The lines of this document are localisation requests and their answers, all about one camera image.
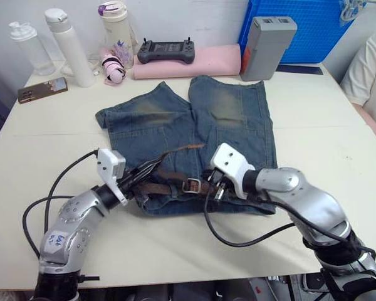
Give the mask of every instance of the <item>water bottle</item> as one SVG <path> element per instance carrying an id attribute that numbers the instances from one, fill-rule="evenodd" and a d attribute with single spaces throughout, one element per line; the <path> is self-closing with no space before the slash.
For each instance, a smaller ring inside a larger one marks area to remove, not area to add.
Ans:
<path id="1" fill-rule="evenodd" d="M 11 28 L 11 39 L 25 53 L 36 74 L 49 75 L 56 71 L 47 51 L 39 40 L 36 29 L 29 23 L 19 24 L 18 22 L 12 22 L 8 26 Z"/>
<path id="2" fill-rule="evenodd" d="M 70 66 L 76 83 L 81 87 L 90 87 L 95 77 L 75 29 L 68 20 L 68 15 L 59 8 L 50 8 L 44 12 L 46 22 Z"/>
<path id="3" fill-rule="evenodd" d="M 107 46 L 120 59 L 124 68 L 131 68 L 133 48 L 127 7 L 119 1 L 109 1 L 99 5 L 98 13 L 107 32 Z"/>

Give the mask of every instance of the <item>brown leather belt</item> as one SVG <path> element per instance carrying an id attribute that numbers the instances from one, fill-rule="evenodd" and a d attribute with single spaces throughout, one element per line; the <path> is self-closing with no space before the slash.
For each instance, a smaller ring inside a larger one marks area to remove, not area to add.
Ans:
<path id="1" fill-rule="evenodd" d="M 171 196 L 173 194 L 171 186 L 177 188 L 178 194 L 201 194 L 206 195 L 209 190 L 209 183 L 201 180 L 187 177 L 183 172 L 166 172 L 159 170 L 157 174 L 170 184 L 157 184 L 152 182 L 142 182 L 136 188 L 142 194 L 162 194 Z"/>

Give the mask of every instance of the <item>belt loop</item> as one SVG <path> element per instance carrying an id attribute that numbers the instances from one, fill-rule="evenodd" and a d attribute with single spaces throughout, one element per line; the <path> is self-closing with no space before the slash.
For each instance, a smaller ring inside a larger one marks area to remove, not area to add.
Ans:
<path id="1" fill-rule="evenodd" d="M 170 186 L 170 190 L 171 190 L 171 197 L 173 199 L 178 198 L 178 189 L 177 189 L 177 187 L 175 185 L 170 185 L 170 184 L 169 184 L 169 186 Z"/>

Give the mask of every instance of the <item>metal belt buckle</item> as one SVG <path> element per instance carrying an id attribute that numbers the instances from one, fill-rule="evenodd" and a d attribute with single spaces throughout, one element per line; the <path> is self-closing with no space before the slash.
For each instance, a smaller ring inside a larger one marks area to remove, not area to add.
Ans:
<path id="1" fill-rule="evenodd" d="M 188 178 L 187 183 L 182 183 L 182 191 L 184 193 L 194 193 L 194 194 L 199 194 L 202 189 L 202 183 L 201 180 L 194 179 L 192 177 Z"/>

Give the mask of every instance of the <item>white table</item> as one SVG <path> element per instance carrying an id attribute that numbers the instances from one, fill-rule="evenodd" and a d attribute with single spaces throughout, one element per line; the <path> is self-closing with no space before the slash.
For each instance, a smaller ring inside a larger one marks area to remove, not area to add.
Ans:
<path id="1" fill-rule="evenodd" d="M 335 196 L 359 237 L 376 249 L 376 138 L 323 71 L 323 76 L 276 73 L 265 83 L 278 164 L 301 169 L 312 184 Z M 68 80 L 66 93 L 16 104 L 0 133 L 0 288 L 34 288 L 38 261 L 24 238 L 22 213 L 29 203 L 47 195 L 70 162 L 94 148 L 109 147 L 107 133 L 94 114 L 161 82 L 128 78 L 109 87 L 102 79 L 86 89 Z M 238 77 L 217 79 L 239 83 Z M 27 85 L 43 80 L 32 76 Z M 166 82 L 187 99 L 188 78 Z M 79 164 L 60 182 L 56 194 L 80 194 L 101 184 L 95 169 L 94 159 Z M 52 203 L 51 222 L 63 201 Z M 29 215 L 36 243 L 42 236 L 43 211 L 42 205 Z M 227 238 L 241 241 L 289 221 L 280 210 L 268 217 L 212 214 L 212 220 Z M 235 249 L 211 235 L 201 214 L 151 218 L 130 202 L 102 221 L 83 267 L 84 274 L 99 275 L 101 280 L 82 286 L 262 277 L 319 268 L 294 228 L 259 245 Z"/>

